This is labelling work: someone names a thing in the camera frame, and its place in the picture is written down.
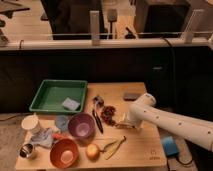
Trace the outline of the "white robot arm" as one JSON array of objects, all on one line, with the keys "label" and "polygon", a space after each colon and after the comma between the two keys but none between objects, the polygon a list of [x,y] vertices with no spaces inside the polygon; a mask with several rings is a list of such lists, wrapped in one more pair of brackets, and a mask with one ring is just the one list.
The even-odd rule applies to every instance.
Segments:
[{"label": "white robot arm", "polygon": [[148,121],[213,152],[213,122],[157,109],[156,100],[145,93],[133,101],[124,115],[124,121],[138,127]]}]

